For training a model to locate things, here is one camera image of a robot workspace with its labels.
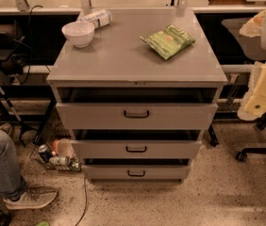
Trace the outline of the black office chair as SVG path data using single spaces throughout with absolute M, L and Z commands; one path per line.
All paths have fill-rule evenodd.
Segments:
M 264 19 L 226 19 L 223 26 L 233 35 L 244 54 L 255 61 L 250 70 L 248 91 L 241 100 L 237 116 L 243 121 L 257 120 L 257 128 L 266 127 L 266 50 L 261 47 Z

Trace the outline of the grey top drawer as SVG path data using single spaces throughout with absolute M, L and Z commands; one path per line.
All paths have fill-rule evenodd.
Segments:
M 108 130 L 208 129 L 216 104 L 57 103 L 65 128 Z

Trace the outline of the grey sneaker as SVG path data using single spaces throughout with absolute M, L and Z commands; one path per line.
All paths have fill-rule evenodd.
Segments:
M 49 205 L 58 195 L 58 191 L 50 186 L 31 186 L 17 201 L 4 199 L 8 210 L 42 209 Z

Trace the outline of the white ceramic bowl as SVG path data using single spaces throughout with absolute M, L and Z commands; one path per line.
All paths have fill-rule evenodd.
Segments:
M 88 46 L 94 36 L 94 25 L 92 23 L 81 21 L 66 24 L 61 29 L 68 42 L 77 48 Z

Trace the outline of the grey drawer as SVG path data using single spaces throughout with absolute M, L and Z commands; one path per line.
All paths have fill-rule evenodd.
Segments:
M 200 141 L 186 140 L 73 140 L 80 159 L 193 159 Z
M 57 103 L 65 128 L 108 130 L 208 129 L 216 104 Z
M 83 166 L 86 178 L 92 181 L 112 180 L 184 180 L 190 173 L 190 166 L 133 166 L 93 165 Z

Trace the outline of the white plastic snack package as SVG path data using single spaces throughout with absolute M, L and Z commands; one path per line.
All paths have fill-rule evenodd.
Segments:
M 94 28 L 101 28 L 112 22 L 112 15 L 108 9 L 101 9 L 81 17 L 82 21 L 92 23 Z

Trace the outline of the silver green can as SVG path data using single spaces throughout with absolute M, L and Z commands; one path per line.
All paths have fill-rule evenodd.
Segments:
M 49 163 L 53 166 L 69 166 L 71 159 L 68 156 L 52 156 Z

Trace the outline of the green chip bag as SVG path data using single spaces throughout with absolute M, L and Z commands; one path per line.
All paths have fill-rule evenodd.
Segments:
M 173 24 L 146 38 L 140 37 L 140 39 L 165 60 L 195 43 L 193 36 Z

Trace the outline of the grey drawer cabinet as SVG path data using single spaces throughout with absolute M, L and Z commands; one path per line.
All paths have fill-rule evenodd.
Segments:
M 116 8 L 86 48 L 65 43 L 47 81 L 57 103 L 216 104 L 227 79 L 193 11 Z M 168 60 L 140 37 L 173 24 L 195 43 Z M 73 140 L 200 141 L 202 130 L 68 129 Z M 80 159 L 83 166 L 191 166 L 192 159 Z

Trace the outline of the dark soda can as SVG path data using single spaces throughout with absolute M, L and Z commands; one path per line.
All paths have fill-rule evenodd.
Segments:
M 52 157 L 52 153 L 46 144 L 42 144 L 38 148 L 38 153 L 45 163 L 48 163 L 49 159 Z

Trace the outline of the grey bottom drawer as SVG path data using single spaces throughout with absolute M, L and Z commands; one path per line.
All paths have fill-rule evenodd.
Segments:
M 86 178 L 92 181 L 112 180 L 184 180 L 190 173 L 190 166 L 133 166 L 93 165 L 83 166 Z

